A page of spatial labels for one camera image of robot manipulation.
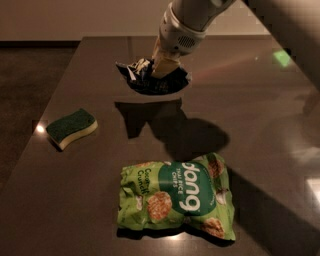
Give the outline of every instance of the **chip bag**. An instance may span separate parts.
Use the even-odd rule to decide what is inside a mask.
[[[210,153],[190,162],[147,162],[121,172],[119,228],[172,229],[188,224],[235,240],[234,207],[224,160]]]

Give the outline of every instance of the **table surface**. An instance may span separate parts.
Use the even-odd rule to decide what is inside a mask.
[[[320,255],[319,92],[271,37],[208,37],[182,58],[188,87],[139,95],[115,62],[150,58],[154,40],[83,39],[39,124],[84,108],[99,127],[64,152],[33,133],[0,197],[0,254]],[[229,168],[235,243],[118,232],[123,166],[211,151]]]

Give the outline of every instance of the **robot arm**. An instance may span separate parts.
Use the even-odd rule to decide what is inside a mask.
[[[164,13],[152,58],[152,76],[162,78],[180,66],[205,38],[215,17],[235,0],[174,0]]]

